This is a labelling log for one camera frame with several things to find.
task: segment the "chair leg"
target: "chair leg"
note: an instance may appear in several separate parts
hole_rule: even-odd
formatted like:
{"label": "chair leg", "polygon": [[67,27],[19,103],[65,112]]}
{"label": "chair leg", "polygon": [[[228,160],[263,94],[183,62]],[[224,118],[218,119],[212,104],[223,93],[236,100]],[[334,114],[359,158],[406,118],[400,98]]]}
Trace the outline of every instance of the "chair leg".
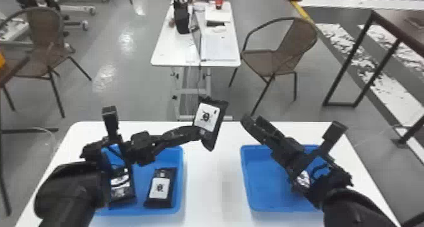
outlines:
{"label": "chair leg", "polygon": [[59,98],[59,93],[57,92],[57,88],[56,88],[56,84],[54,82],[54,78],[53,78],[53,75],[52,75],[52,69],[51,68],[49,68],[49,79],[50,79],[50,82],[52,83],[54,96],[56,97],[57,106],[59,107],[59,111],[61,113],[61,116],[62,116],[62,118],[65,118],[65,111],[63,110],[62,102],[61,102],[61,99]]}
{"label": "chair leg", "polygon": [[76,66],[76,67],[78,67],[78,69],[85,75],[85,77],[87,77],[87,79],[89,80],[89,81],[91,81],[91,77],[84,71],[84,69],[75,61],[75,59],[73,59],[72,57],[68,57],[69,58],[69,60],[71,60],[72,61],[72,63]]}
{"label": "chair leg", "polygon": [[293,101],[296,101],[297,99],[297,72],[293,73],[293,84],[294,84],[294,88],[293,88]]}
{"label": "chair leg", "polygon": [[59,73],[57,73],[57,71],[55,71],[55,70],[52,70],[52,72],[53,72],[53,74],[55,74],[57,77],[61,77],[61,75],[59,74]]}
{"label": "chair leg", "polygon": [[6,95],[6,99],[8,100],[10,109],[12,109],[12,111],[16,111],[15,105],[13,105],[13,102],[12,102],[12,97],[10,97],[10,94],[8,90],[6,89],[6,86],[3,86],[3,92],[4,92],[4,95]]}
{"label": "chair leg", "polygon": [[228,84],[228,87],[231,87],[231,85],[233,84],[233,80],[234,80],[234,77],[235,77],[235,73],[237,73],[237,70],[238,70],[238,69],[239,69],[239,68],[234,69],[234,72],[233,72],[233,75],[231,76],[230,84]]}
{"label": "chair leg", "polygon": [[252,112],[250,113],[250,116],[253,116],[255,114],[257,107],[259,106],[260,102],[264,98],[264,95],[265,95],[266,91],[268,90],[269,85],[271,84],[271,82],[273,82],[273,79],[274,78],[275,78],[275,76],[272,76],[271,79],[269,79],[269,81],[266,83],[266,86],[265,86],[264,90],[262,91],[261,96],[257,100],[257,102],[255,104],[255,107],[253,108]]}

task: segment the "cable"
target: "cable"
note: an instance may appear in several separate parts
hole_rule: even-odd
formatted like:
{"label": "cable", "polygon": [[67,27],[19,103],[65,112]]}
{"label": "cable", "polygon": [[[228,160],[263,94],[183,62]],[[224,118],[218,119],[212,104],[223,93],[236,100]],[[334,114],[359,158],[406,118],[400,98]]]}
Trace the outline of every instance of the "cable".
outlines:
{"label": "cable", "polygon": [[[405,122],[405,124],[407,124],[407,123],[409,123],[409,122],[411,122],[414,118],[415,118],[415,116],[419,113],[419,112],[421,112],[422,111],[422,109],[423,108],[421,108],[421,109],[419,109],[419,110],[417,110],[409,119],[408,119],[408,121],[406,121]],[[369,141],[372,141],[372,140],[374,140],[377,136],[379,136],[379,135],[381,135],[381,134],[383,134],[383,133],[385,133],[385,132],[387,132],[389,129],[392,129],[392,128],[395,128],[395,127],[397,127],[397,126],[399,126],[399,125],[402,125],[403,123],[402,122],[399,122],[399,123],[397,123],[397,124],[394,124],[394,125],[391,125],[390,127],[388,127],[388,128],[385,128],[384,130],[382,130],[382,131],[380,131],[379,133],[377,133],[377,134],[374,134],[374,135],[372,135],[372,136],[369,136],[368,138],[366,138],[366,139],[364,139],[364,140],[362,140],[362,141],[360,141],[360,142],[358,142],[358,143],[356,143],[356,144],[354,144],[354,145],[352,145],[352,147],[353,148],[356,148],[356,147],[358,147],[358,146],[361,146],[361,145],[363,145],[363,144],[365,144],[365,143],[367,143],[367,142],[369,142]]]}
{"label": "cable", "polygon": [[57,140],[56,140],[56,137],[53,134],[53,132],[51,132],[51,131],[47,130],[46,128],[43,128],[43,127],[31,127],[31,129],[43,131],[43,132],[46,132],[46,133],[50,134],[50,140],[51,140],[50,150],[52,151],[52,153],[50,155],[50,158],[52,158],[53,155],[55,154],[56,148],[57,148]]}

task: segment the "white floor marking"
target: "white floor marking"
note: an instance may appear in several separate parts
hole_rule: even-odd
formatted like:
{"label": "white floor marking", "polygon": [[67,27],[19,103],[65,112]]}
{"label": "white floor marking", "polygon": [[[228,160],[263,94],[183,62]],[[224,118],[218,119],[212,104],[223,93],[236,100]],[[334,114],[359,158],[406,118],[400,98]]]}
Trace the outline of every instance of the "white floor marking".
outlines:
{"label": "white floor marking", "polygon": [[[396,37],[380,25],[372,25],[367,35],[384,49],[390,49],[394,41],[396,41]],[[393,56],[424,82],[424,58],[422,56],[404,43],[399,45]]]}
{"label": "white floor marking", "polygon": [[[403,136],[407,131],[405,128],[396,128],[395,130],[400,136]],[[414,137],[411,137],[406,144],[411,148],[412,152],[417,155],[421,162],[424,163],[424,149],[421,144]]]}
{"label": "white floor marking", "polygon": [[[344,57],[347,57],[355,39],[340,24],[318,23],[316,25],[331,41],[331,44]],[[358,76],[366,83],[378,63],[363,47],[360,47],[351,64],[356,66]],[[395,78],[385,72],[381,73],[375,80],[371,90],[403,126],[412,126],[424,114],[421,103],[408,93]]]}
{"label": "white floor marking", "polygon": [[301,6],[363,9],[412,9],[424,10],[424,1],[419,0],[302,0]]}

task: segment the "white table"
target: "white table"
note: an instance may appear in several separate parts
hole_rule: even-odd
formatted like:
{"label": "white table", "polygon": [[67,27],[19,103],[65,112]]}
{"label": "white table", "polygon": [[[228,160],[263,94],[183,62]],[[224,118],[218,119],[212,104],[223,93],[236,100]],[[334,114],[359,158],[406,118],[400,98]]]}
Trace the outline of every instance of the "white table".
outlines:
{"label": "white table", "polygon": [[[124,140],[136,132],[147,130],[162,134],[188,122],[121,122],[119,132]],[[287,136],[302,144],[319,144],[329,122],[273,122]],[[57,165],[78,158],[83,146],[106,136],[103,122],[78,122],[71,126],[57,153],[46,169],[16,226],[38,226],[40,219],[33,211],[35,194]],[[90,226],[323,226],[322,213],[254,212],[247,203],[240,147],[257,144],[239,122],[222,124],[215,149],[202,147],[199,141],[182,145],[184,149],[184,190],[181,209],[168,216],[95,216]],[[331,150],[336,163],[350,172],[355,190],[371,198],[398,226],[396,218],[368,174],[346,136]]]}
{"label": "white table", "polygon": [[[196,2],[197,8],[204,8],[209,3]],[[224,2],[223,9],[232,12],[231,4]],[[189,6],[191,16],[196,15],[197,22],[199,23],[201,33],[212,33],[211,29],[206,27],[206,20],[204,19],[204,11],[193,11],[193,7]],[[162,29],[156,43],[155,50],[150,59],[153,66],[158,67],[171,67],[172,77],[174,79],[173,88],[173,101],[174,112],[177,120],[191,120],[191,115],[180,114],[180,99],[181,95],[211,95],[211,68],[236,68],[241,64],[240,57],[237,56],[231,61],[201,61],[199,51],[194,42],[191,33],[181,35],[178,33],[176,27],[169,27],[169,21],[174,17],[174,7],[171,5],[168,13],[163,21]],[[237,36],[235,33],[234,19],[231,17],[231,22],[225,23],[226,32],[228,33],[227,39],[230,41],[228,44],[233,45],[236,55],[238,55],[239,45],[237,43]],[[205,89],[197,88],[183,88],[184,81],[184,68],[191,67],[197,69],[199,66],[203,67],[203,78],[205,79]]]}

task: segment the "yellow floor line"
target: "yellow floor line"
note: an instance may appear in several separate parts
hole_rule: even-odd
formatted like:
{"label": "yellow floor line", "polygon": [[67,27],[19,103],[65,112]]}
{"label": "yellow floor line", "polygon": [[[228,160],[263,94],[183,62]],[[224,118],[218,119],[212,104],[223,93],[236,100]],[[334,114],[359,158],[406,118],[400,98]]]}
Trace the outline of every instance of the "yellow floor line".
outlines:
{"label": "yellow floor line", "polygon": [[312,18],[306,13],[306,11],[297,4],[297,1],[290,1],[290,3],[293,5],[293,7],[297,10],[297,12],[302,16],[304,19],[309,20],[312,23],[315,23]]}

